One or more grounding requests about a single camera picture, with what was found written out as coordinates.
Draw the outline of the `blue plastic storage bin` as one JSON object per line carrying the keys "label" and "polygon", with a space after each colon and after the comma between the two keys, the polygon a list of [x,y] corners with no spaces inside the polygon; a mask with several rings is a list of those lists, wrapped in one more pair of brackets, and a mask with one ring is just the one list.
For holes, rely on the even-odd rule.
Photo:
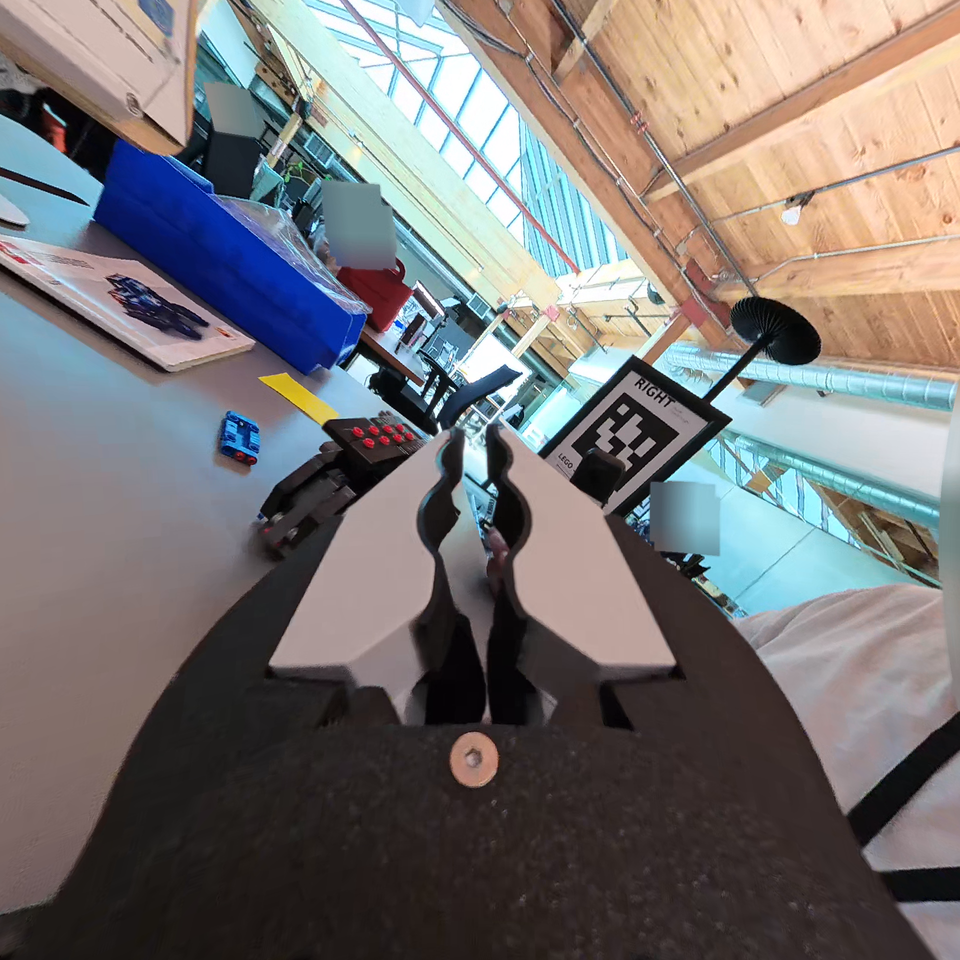
{"label": "blue plastic storage bin", "polygon": [[353,354],[365,304],[174,159],[117,140],[92,217],[299,372]]}

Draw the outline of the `lego instruction booklet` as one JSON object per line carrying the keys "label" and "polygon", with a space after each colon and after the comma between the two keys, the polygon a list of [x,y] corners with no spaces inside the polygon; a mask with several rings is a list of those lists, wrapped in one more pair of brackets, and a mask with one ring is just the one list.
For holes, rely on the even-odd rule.
{"label": "lego instruction booklet", "polygon": [[1,263],[165,372],[245,353],[254,345],[136,259],[3,235]]}

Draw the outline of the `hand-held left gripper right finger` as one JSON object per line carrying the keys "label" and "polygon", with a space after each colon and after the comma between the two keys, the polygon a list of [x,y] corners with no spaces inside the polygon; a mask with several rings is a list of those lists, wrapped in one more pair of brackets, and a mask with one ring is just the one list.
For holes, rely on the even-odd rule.
{"label": "hand-held left gripper right finger", "polygon": [[608,516],[508,427],[485,449],[490,721],[628,724],[617,687],[669,679],[676,659]]}

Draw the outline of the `blue lego plate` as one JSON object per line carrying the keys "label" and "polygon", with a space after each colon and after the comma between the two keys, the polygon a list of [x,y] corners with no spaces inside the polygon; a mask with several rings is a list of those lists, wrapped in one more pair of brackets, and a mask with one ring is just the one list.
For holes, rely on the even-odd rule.
{"label": "blue lego plate", "polygon": [[260,431],[252,419],[235,411],[222,416],[217,441],[218,451],[243,465],[257,464],[260,454]]}

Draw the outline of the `black ribbed disc on rod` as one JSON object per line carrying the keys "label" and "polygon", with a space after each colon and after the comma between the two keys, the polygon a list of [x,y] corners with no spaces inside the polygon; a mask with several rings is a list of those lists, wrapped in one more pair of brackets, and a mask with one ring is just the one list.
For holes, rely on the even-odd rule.
{"label": "black ribbed disc on rod", "polygon": [[702,396],[712,402],[761,353],[785,366],[803,366],[816,360],[821,340],[812,323],[792,307],[771,298],[747,296],[730,310],[734,332],[748,344],[747,350]]}

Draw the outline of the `clear plastic bag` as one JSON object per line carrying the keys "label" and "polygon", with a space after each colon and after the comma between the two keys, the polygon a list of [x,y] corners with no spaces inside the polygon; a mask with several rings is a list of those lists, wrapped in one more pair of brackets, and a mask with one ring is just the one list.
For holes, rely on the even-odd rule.
{"label": "clear plastic bag", "polygon": [[310,282],[346,313],[365,321],[370,306],[344,287],[325,263],[317,258],[286,211],[249,199],[216,194],[211,199],[269,248],[288,268]]}

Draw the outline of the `yellow sticky note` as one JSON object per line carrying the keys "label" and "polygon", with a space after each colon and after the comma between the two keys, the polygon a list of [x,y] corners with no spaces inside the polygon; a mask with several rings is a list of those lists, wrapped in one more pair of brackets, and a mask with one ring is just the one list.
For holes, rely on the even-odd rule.
{"label": "yellow sticky note", "polygon": [[312,391],[307,390],[290,375],[277,374],[261,376],[258,380],[276,392],[318,426],[323,426],[340,416],[328,402],[318,399]]}

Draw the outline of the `silver ventilation duct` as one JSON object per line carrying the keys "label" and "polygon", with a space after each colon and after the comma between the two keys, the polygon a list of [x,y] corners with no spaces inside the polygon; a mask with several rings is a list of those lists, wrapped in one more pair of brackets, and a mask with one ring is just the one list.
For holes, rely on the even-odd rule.
{"label": "silver ventilation duct", "polygon": [[958,391],[955,370],[843,356],[821,356],[811,363],[788,366],[761,353],[739,371],[739,377],[939,412],[952,411]]}

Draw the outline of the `black office chair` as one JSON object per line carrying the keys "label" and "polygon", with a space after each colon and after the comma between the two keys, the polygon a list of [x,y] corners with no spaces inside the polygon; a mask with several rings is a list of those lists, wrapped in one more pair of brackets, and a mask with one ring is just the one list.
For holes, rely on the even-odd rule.
{"label": "black office chair", "polygon": [[520,371],[509,366],[501,366],[492,372],[457,386],[452,376],[426,354],[420,354],[421,364],[427,369],[424,392],[433,388],[429,402],[424,395],[414,403],[416,415],[413,424],[430,434],[443,428],[453,427],[461,415],[484,400],[490,393],[497,392],[520,378]]}

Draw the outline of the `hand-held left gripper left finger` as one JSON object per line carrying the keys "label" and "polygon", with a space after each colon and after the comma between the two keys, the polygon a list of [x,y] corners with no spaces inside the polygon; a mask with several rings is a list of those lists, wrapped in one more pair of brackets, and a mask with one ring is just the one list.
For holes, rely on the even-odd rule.
{"label": "hand-held left gripper left finger", "polygon": [[339,518],[268,660],[274,675],[381,688],[420,723],[424,676],[457,615],[489,630],[486,555],[461,486],[464,432],[441,431]]}

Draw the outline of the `white cardboard box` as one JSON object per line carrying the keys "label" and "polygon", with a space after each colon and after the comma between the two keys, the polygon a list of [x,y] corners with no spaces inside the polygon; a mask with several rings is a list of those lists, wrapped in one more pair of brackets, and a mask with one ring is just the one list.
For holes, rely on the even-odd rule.
{"label": "white cardboard box", "polygon": [[2,52],[115,136],[172,155],[193,128],[197,1],[2,1]]}

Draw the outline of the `black lego truck model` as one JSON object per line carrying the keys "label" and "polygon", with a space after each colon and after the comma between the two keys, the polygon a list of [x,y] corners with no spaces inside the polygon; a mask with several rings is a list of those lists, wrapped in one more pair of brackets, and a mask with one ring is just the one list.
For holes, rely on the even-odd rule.
{"label": "black lego truck model", "polygon": [[258,537],[268,556],[290,554],[433,439],[388,411],[332,418],[324,428],[328,441],[275,483],[259,508]]}

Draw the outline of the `person's white shirt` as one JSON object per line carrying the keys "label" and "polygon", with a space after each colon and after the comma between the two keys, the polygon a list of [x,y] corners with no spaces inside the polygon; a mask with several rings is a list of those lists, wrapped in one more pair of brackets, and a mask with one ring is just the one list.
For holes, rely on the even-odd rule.
{"label": "person's white shirt", "polygon": [[870,868],[958,956],[957,702],[942,593],[840,592],[736,622],[787,696]]}

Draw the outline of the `red tote bag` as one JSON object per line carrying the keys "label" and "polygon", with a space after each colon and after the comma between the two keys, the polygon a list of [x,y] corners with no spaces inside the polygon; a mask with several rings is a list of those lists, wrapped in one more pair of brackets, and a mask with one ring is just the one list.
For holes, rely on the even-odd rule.
{"label": "red tote bag", "polygon": [[400,258],[390,268],[340,267],[337,276],[342,287],[369,306],[365,326],[374,332],[387,331],[412,295]]}

